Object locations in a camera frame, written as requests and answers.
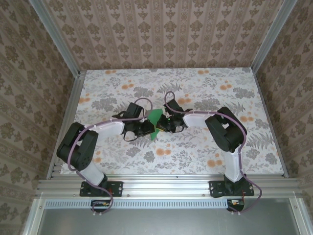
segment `black mounting base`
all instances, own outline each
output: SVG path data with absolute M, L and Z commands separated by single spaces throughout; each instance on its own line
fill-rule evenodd
M 123 182 L 122 181 L 107 181 L 106 190 L 108 190 L 113 197 L 121 197 L 123 192 Z M 87 182 L 83 181 L 79 196 L 81 197 L 108 197 L 106 192 L 100 189 L 92 187 Z
M 244 209 L 244 207 L 245 207 L 245 201 L 244 201 L 244 199 L 227 200 L 227 205 L 228 205 L 227 210 L 229 212 L 231 212 L 231 211 L 232 212 L 235 212 L 235 211 L 241 212 Z
M 97 213 L 100 213 L 100 212 L 104 212 L 107 207 L 109 206 L 111 200 L 92 200 L 91 203 L 90 203 L 90 207 L 92 210 L 92 206 L 94 205 L 94 207 L 103 207 L 103 208 L 94 208 L 93 210 Z
M 244 177 L 237 182 L 230 181 L 225 175 L 224 180 L 209 181 L 211 197 L 223 196 L 254 196 L 253 185 Z

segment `floral tablecloth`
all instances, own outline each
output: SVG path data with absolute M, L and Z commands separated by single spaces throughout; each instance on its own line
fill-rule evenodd
M 247 173 L 283 173 L 268 120 L 250 68 L 90 70 L 75 121 L 93 124 L 126 110 L 129 102 L 147 97 L 162 108 L 173 91 L 185 110 L 215 111 L 228 107 L 247 129 L 243 167 Z M 149 109 L 142 100 L 139 105 Z M 224 173 L 224 153 L 207 128 L 181 133 L 159 132 L 132 142 L 112 136 L 98 142 L 93 161 L 106 174 Z M 69 173 L 63 164 L 61 173 Z

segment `aluminum frame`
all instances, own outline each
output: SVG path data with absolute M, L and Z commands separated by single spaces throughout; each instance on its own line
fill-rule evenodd
M 56 23 L 53 21 L 49 14 L 49 10 L 46 8 L 44 1 L 42 0 L 30 0 L 30 3 L 34 7 L 36 13 L 38 14 L 40 20 L 43 22 L 45 29 L 48 31 L 50 37 L 52 38 L 55 46 L 62 55 L 64 61 L 66 62 L 69 70 L 72 72 L 74 78 L 79 75 L 79 64 L 75 60 L 70 48 L 68 48 L 65 40 L 62 38 L 62 33 L 56 27 Z
M 296 3 L 297 0 L 287 0 L 283 2 L 251 64 L 254 73 L 256 73 L 262 65 Z
M 76 109 L 83 88 L 86 71 L 82 71 L 75 80 L 71 92 L 69 104 L 65 113 L 64 121 L 58 136 L 57 144 L 64 137 L 67 129 L 74 121 Z M 312 234 L 312 224 L 303 200 L 298 197 L 301 191 L 298 188 L 296 179 L 288 178 L 277 139 L 269 119 L 262 93 L 256 76 L 259 94 L 269 121 L 269 126 L 279 153 L 284 175 L 281 174 L 251 174 L 248 178 L 259 185 L 263 190 L 262 198 L 289 198 L 293 207 L 293 213 L 301 235 Z M 35 199 L 26 223 L 24 235 L 37 234 L 47 199 L 70 199 L 80 200 L 79 190 L 82 179 L 75 173 L 61 175 L 62 161 L 56 157 L 56 149 L 47 174 L 47 180 L 40 180 Z M 190 199 L 208 200 L 210 196 L 208 182 L 211 180 L 222 180 L 222 175 L 107 175 L 109 180 L 123 181 L 123 200 L 146 200 L 146 199 Z M 259 195 L 257 188 L 254 188 L 256 198 Z M 103 197 L 86 197 L 85 199 L 104 199 Z M 238 197 L 221 197 L 220 199 L 233 199 Z

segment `metal panel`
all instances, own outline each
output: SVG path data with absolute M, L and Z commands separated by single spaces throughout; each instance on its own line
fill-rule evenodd
M 48 199 L 45 209 L 90 209 L 92 199 Z M 112 209 L 225 209 L 226 199 L 114 199 Z
M 263 199 L 247 213 L 225 209 L 45 210 L 39 235 L 299 235 L 289 199 Z

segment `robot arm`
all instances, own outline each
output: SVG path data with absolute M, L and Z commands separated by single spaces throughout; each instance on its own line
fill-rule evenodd
M 183 111 L 174 99 L 167 103 L 173 110 Z M 175 133 L 177 128 L 202 127 L 208 128 L 217 146 L 225 151 L 225 176 L 232 182 L 237 182 L 242 178 L 239 166 L 238 148 L 243 143 L 244 137 L 240 128 L 230 120 L 219 115 L 209 113 L 198 114 L 188 113 L 180 114 L 170 111 L 166 105 L 165 111 L 167 116 L 161 117 L 157 123 L 157 128 L 165 132 Z M 220 114 L 225 114 L 228 117 L 237 121 L 246 133 L 245 127 L 227 108 L 222 107 L 217 111 Z
M 79 173 L 93 185 L 107 188 L 108 178 L 96 168 L 92 161 L 96 143 L 114 135 L 122 134 L 125 137 L 126 133 L 129 131 L 133 132 L 137 137 L 153 133 L 155 129 L 149 120 L 139 120 L 139 115 L 142 110 L 143 108 L 141 106 L 130 103 L 126 111 L 113 116 L 117 119 L 108 121 L 102 125 L 95 125 L 87 130 L 74 148 L 70 158 L 71 166 L 74 167 L 76 171 L 79 171 Z M 78 122 L 70 126 L 57 149 L 57 156 L 64 162 L 68 162 L 70 150 L 76 138 L 86 126 Z

